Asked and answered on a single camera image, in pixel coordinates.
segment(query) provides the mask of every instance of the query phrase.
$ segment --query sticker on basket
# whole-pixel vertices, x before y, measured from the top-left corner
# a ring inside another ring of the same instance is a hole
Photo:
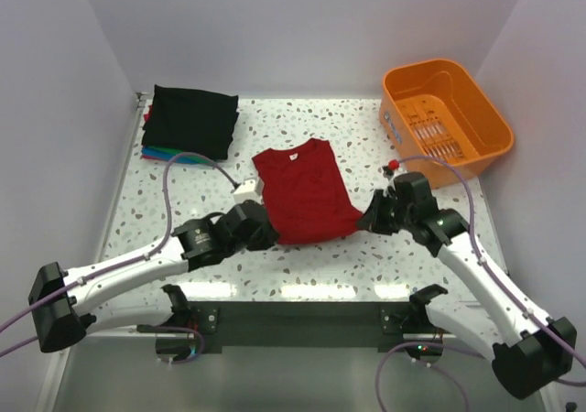
[[[403,143],[403,139],[401,138],[399,132],[396,130],[395,124],[393,124],[393,121],[391,121],[391,114],[389,112],[385,112],[385,120],[388,122],[389,125],[391,125],[391,131],[393,132],[393,135],[395,135],[395,139],[398,142],[398,144],[401,145]]]

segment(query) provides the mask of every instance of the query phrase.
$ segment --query black folded shirt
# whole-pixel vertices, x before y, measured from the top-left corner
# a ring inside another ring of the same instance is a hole
[[[237,108],[238,96],[156,85],[142,145],[190,151],[213,160],[225,160],[233,141]]]

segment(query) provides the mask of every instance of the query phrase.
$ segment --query stack of folded clothes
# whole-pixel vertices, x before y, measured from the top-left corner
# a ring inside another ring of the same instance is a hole
[[[237,109],[238,96],[156,85],[153,103],[145,114],[143,158],[169,160],[187,151],[226,160]],[[178,162],[197,164],[201,160],[181,157]]]

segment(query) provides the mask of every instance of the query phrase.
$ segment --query cable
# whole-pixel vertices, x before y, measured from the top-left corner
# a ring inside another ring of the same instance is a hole
[[[5,350],[3,350],[2,352],[0,352],[0,359],[2,357],[4,357],[5,355],[8,355],[9,353],[11,353],[12,351],[16,351],[19,350],[20,348],[22,348],[23,346],[27,346],[29,343],[32,343],[34,341],[37,340],[37,336],[34,337],[29,337],[28,339],[26,339],[25,341],[21,341],[19,343],[17,343],[16,345],[12,345],[10,348],[6,348]]]
[[[398,163],[402,164],[402,163],[408,162],[410,160],[430,160],[430,161],[439,163],[443,167],[451,170],[451,172],[453,172],[456,175],[458,180],[464,186],[464,189],[466,190],[466,195],[468,196],[468,204],[470,206],[470,227],[468,230],[468,234],[470,235],[470,243],[472,245],[472,250],[474,251],[476,258],[478,259],[478,263],[482,266],[482,268],[488,274],[488,276],[491,277],[491,279],[494,281],[494,283],[513,301],[513,303],[515,305],[518,306],[518,308],[521,311],[523,311],[527,315],[528,318],[530,318],[533,321],[533,323],[535,323],[542,331],[544,331],[547,334],[547,336],[549,336],[551,338],[551,340],[553,340],[557,345],[559,345],[565,352],[568,352],[573,358],[575,358],[578,362],[580,362],[580,364],[586,369],[586,358],[584,358],[582,355],[578,354],[578,352],[574,348],[569,346],[557,334],[555,334],[552,330],[550,330],[547,325],[545,325],[541,320],[539,320],[537,318],[537,316],[533,313],[532,310],[527,309],[525,304],[515,296],[515,294],[494,273],[494,271],[491,269],[491,267],[488,266],[488,263],[486,262],[486,259],[484,259],[483,254],[480,251],[480,247],[478,246],[478,243],[476,242],[476,235],[474,234],[474,198],[472,197],[472,191],[470,190],[470,187],[468,186],[468,182],[466,181],[466,179],[460,174],[460,172],[458,172],[458,170],[455,167],[453,167],[449,163],[447,163],[443,160],[431,157],[431,156],[406,157],[406,158],[399,160]],[[567,385],[567,386],[574,386],[574,387],[586,386],[586,381],[573,382],[571,380],[564,380],[564,379],[560,378],[558,380],[558,382],[561,383],[562,385]]]
[[[187,357],[186,359],[183,360],[173,360],[173,359],[160,359],[161,362],[163,363],[167,363],[167,364],[182,364],[182,363],[189,363],[189,362],[193,362],[196,358],[198,358],[198,356],[200,356],[203,353],[203,350],[205,349],[205,340],[203,339],[203,336],[200,334],[199,331],[197,331],[195,328],[183,328],[183,327],[165,327],[165,326],[157,326],[157,327],[153,327],[156,330],[159,330],[161,332],[166,332],[166,331],[170,331],[170,332],[187,332],[188,334],[194,334],[199,340],[200,340],[200,348],[197,349],[196,352],[192,352],[191,355],[189,357]]]
[[[230,177],[230,175],[220,165],[218,165],[216,162],[214,162],[210,158],[202,156],[201,154],[185,152],[185,153],[178,153],[175,156],[173,156],[172,158],[170,158],[169,161],[167,162],[167,165],[165,166],[165,170],[163,171],[163,199],[165,200],[165,210],[167,213],[167,227],[165,229],[165,234],[163,235],[163,238],[161,239],[160,243],[157,244],[155,247],[153,247],[148,252],[147,255],[154,255],[154,254],[158,253],[165,246],[165,244],[167,244],[167,241],[171,236],[171,231],[173,229],[173,227],[172,227],[173,226],[173,215],[172,215],[171,203],[170,203],[170,199],[169,199],[169,195],[168,195],[168,171],[171,168],[171,165],[173,165],[173,163],[175,163],[178,158],[185,157],[185,156],[200,157],[202,160],[206,161],[212,167],[217,168],[230,181],[230,183],[232,183],[232,185],[235,188],[238,186],[238,183],[232,177]],[[117,270],[117,269],[124,267],[124,266],[130,266],[131,264],[134,264],[138,261],[142,261],[144,259],[145,259],[145,257],[143,255],[138,255],[138,256],[126,259],[124,261],[121,261],[119,263],[112,264],[111,266],[108,266],[104,269],[96,270],[95,272],[92,272],[89,275],[84,276],[83,279],[85,281],[89,281],[91,279],[94,279],[95,277],[112,272],[112,271]],[[59,290],[56,290],[56,291],[48,294],[44,298],[39,299],[37,302],[28,306],[26,309],[23,309],[22,311],[17,313],[15,316],[13,316],[12,318],[10,318],[6,322],[4,322],[2,325],[0,325],[0,333],[5,331],[8,327],[10,327],[17,320],[24,318],[31,311],[45,305],[46,303],[50,302],[54,298],[57,298],[58,296],[60,296],[64,293],[67,293],[71,289],[76,288],[79,284],[80,283],[78,281],[73,281],[73,282],[69,283],[67,286],[64,286],[64,287],[60,288]]]
[[[451,350],[451,351],[455,351],[455,352],[459,352],[461,354],[466,354],[466,355],[470,355],[473,357],[477,357],[478,354],[476,354],[475,352],[469,352],[468,350],[464,350],[462,348],[458,348],[457,346],[451,346],[451,345],[446,345],[443,343],[435,343],[435,342],[405,342],[405,343],[400,343],[398,344],[396,347],[392,348],[389,352],[387,352],[385,354],[385,357],[383,357],[381,359],[381,362],[378,364],[378,367],[376,368],[376,377],[374,378],[374,389],[376,391],[376,401],[378,401],[378,406],[380,406],[381,410],[383,412],[388,412],[388,410],[385,407],[385,404],[383,403],[383,398],[381,396],[381,373],[383,371],[383,366],[385,365],[386,361],[388,360],[388,358],[394,354],[397,351],[403,350],[405,348],[410,348],[412,346],[428,346],[428,347],[435,347],[435,348],[441,348],[443,350]],[[424,364],[426,365],[429,369],[433,369],[434,371],[437,371],[438,373],[444,375],[446,378],[450,379],[458,388],[458,390],[461,393],[462,398],[464,399],[464,409],[466,410],[466,412],[470,412],[470,398],[466,395],[466,392],[464,391],[463,386],[460,384],[460,382],[458,382],[458,380],[456,380],[453,375],[451,375],[450,373],[448,373],[446,370],[441,369],[437,366],[434,365],[430,365],[427,364],[425,362],[421,362],[420,360],[415,360],[416,363],[419,364]]]

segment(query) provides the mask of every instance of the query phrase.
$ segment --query gray floor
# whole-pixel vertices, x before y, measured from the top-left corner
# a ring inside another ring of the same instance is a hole
[[[71,353],[54,410],[375,412],[381,357],[368,349],[226,348],[169,370],[157,365],[153,338],[90,337]],[[439,365],[465,386],[474,412],[544,410],[538,396],[508,395],[485,361],[446,353]],[[388,361],[383,386],[389,411],[464,410],[449,380],[404,354]]]

